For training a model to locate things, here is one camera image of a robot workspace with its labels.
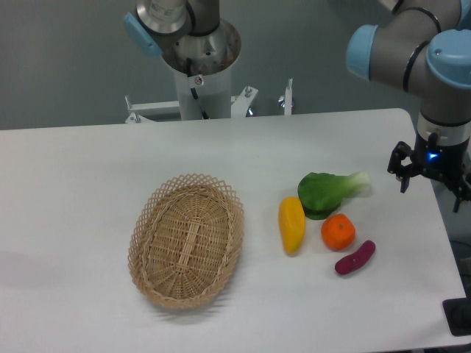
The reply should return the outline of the silver robot base joint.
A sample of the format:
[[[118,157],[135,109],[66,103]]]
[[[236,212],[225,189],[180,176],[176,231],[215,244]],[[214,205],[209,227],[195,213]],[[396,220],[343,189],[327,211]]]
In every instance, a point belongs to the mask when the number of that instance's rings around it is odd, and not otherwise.
[[[241,53],[240,34],[222,19],[219,1],[138,1],[124,28],[145,55],[187,76],[222,72]]]

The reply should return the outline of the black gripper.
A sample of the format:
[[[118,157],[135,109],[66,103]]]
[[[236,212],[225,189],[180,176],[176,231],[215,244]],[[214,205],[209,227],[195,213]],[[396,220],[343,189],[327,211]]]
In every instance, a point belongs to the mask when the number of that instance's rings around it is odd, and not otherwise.
[[[395,175],[401,193],[407,191],[410,179],[419,175],[443,182],[455,196],[453,212],[457,213],[462,202],[470,201],[470,172],[465,174],[464,171],[469,141],[452,146],[436,142],[430,147],[428,141],[417,134],[414,150],[403,141],[397,143],[387,171]]]

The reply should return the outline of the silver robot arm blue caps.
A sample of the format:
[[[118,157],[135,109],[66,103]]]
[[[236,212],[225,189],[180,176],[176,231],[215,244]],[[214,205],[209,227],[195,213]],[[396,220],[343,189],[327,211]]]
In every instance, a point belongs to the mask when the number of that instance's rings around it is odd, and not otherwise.
[[[453,209],[470,200],[470,2],[392,1],[392,21],[364,25],[350,38],[347,69],[418,96],[414,146],[399,142],[388,172],[405,192],[412,177],[441,182],[455,196]]]

